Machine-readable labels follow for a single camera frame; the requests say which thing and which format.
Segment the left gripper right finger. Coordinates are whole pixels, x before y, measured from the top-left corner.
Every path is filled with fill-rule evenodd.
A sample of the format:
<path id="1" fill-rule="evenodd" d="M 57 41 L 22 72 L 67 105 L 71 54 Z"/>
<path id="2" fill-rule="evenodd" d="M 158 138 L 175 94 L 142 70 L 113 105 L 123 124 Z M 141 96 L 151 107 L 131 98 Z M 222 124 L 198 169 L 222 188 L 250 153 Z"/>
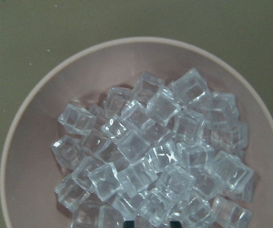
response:
<path id="1" fill-rule="evenodd" d="M 169 223 L 170 228 L 181 228 L 180 221 L 170 221 Z"/>

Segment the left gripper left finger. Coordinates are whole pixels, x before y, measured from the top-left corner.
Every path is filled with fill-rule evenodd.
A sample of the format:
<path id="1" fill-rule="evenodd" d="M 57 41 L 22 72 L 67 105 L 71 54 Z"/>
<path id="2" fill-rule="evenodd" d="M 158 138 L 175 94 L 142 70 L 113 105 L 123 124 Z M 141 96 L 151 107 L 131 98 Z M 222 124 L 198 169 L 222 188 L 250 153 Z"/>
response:
<path id="1" fill-rule="evenodd" d="M 135 222 L 133 220 L 125 220 L 123 222 L 123 228 L 134 228 Z"/>

